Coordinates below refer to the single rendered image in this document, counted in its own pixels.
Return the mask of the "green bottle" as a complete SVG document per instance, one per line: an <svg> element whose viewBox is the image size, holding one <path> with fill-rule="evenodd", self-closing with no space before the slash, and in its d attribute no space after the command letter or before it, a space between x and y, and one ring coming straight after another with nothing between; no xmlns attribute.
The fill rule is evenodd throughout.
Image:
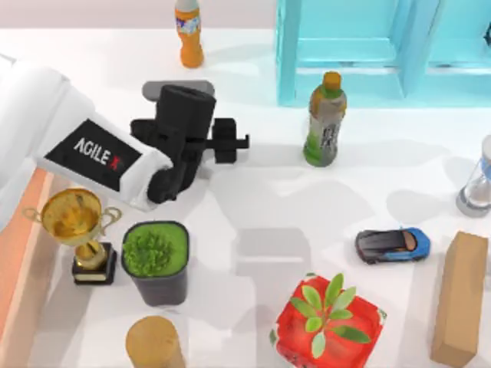
<svg viewBox="0 0 491 368"><path fill-rule="evenodd" d="M312 166L329 166L338 154L338 134L348 102L341 81L337 71L326 72L322 83L311 93L303 155Z"/></svg>

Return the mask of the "pale grey rounded box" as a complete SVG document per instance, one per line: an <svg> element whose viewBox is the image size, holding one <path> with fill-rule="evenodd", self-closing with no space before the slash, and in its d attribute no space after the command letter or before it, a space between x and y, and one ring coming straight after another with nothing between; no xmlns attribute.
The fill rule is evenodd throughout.
<svg viewBox="0 0 491 368"><path fill-rule="evenodd" d="M157 102L160 98L160 91L165 85L188 87L215 96L215 87L208 80L150 80L143 85L142 95L148 101Z"/></svg>

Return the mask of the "orange bottle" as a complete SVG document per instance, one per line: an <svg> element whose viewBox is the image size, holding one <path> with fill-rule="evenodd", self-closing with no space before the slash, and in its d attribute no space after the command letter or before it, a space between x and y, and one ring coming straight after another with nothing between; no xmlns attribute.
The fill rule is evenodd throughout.
<svg viewBox="0 0 491 368"><path fill-rule="evenodd" d="M176 0L175 20L176 31L182 41L182 65L188 68L200 67L204 55L200 41L201 17L198 0Z"/></svg>

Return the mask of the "light blue rack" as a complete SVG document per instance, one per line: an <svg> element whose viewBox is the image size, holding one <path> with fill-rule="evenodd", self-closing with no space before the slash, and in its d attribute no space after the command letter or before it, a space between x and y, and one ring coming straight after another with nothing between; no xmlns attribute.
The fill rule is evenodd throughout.
<svg viewBox="0 0 491 368"><path fill-rule="evenodd" d="M352 107L491 107L491 0L276 0L277 101L329 70Z"/></svg>

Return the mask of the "black plant pot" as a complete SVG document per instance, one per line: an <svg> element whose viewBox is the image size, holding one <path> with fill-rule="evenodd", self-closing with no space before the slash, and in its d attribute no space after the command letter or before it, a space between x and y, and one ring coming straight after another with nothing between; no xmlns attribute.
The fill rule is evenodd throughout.
<svg viewBox="0 0 491 368"><path fill-rule="evenodd" d="M179 305L185 301L189 248L189 232L179 222L138 222L127 230L121 264L147 305Z"/></svg>

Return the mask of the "gold trophy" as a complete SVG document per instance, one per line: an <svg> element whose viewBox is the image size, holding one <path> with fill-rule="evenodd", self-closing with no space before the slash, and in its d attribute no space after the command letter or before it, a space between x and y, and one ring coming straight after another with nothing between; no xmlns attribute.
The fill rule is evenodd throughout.
<svg viewBox="0 0 491 368"><path fill-rule="evenodd" d="M104 208L99 197L89 190L71 188L53 195L41 211L25 208L22 215L40 223L59 243L74 249L71 273L75 284L113 283L117 252L100 237L120 220L121 210Z"/></svg>

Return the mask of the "blue and black toy car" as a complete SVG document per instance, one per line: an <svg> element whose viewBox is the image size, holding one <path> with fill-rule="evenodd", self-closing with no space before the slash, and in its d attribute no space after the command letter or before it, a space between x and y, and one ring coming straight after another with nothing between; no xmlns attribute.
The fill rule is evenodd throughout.
<svg viewBox="0 0 491 368"><path fill-rule="evenodd" d="M430 253L431 241L419 228L397 230L364 230L355 238L360 259L370 265L404 261L421 261Z"/></svg>

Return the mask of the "red plant pot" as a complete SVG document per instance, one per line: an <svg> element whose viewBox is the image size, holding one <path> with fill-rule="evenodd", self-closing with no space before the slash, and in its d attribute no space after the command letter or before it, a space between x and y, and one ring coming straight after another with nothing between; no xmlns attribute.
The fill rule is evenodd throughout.
<svg viewBox="0 0 491 368"><path fill-rule="evenodd" d="M384 310L332 280L307 273L269 333L290 368L364 368L383 330Z"/></svg>

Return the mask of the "shallow salmon-coloured box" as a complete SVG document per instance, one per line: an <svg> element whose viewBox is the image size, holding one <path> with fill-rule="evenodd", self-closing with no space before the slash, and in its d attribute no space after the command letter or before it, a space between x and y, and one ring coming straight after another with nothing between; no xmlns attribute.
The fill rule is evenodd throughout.
<svg viewBox="0 0 491 368"><path fill-rule="evenodd" d="M37 314L45 298L58 247L41 225L40 214L67 186L66 180L37 169L12 219L0 231L0 337L24 309Z"/></svg>

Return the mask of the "wooden cylinder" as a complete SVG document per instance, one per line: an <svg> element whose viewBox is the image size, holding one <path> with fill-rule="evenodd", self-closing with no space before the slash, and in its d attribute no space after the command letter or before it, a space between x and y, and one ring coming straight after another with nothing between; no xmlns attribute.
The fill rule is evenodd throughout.
<svg viewBox="0 0 491 368"><path fill-rule="evenodd" d="M186 368L177 330L165 317L148 316L135 322L125 347L133 368Z"/></svg>

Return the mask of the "grey and blue hourglass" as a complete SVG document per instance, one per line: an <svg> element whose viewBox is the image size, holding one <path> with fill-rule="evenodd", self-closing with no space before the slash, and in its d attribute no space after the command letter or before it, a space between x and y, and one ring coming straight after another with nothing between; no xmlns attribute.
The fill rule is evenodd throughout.
<svg viewBox="0 0 491 368"><path fill-rule="evenodd" d="M456 207L471 218L491 212L491 134L482 141L481 157L456 197Z"/></svg>

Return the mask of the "brown cardboard box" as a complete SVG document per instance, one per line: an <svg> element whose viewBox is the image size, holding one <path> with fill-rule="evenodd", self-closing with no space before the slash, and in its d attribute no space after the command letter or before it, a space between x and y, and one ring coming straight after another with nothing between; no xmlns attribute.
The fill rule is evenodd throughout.
<svg viewBox="0 0 491 368"><path fill-rule="evenodd" d="M458 231L445 256L432 361L464 368L476 355L483 305L488 239Z"/></svg>

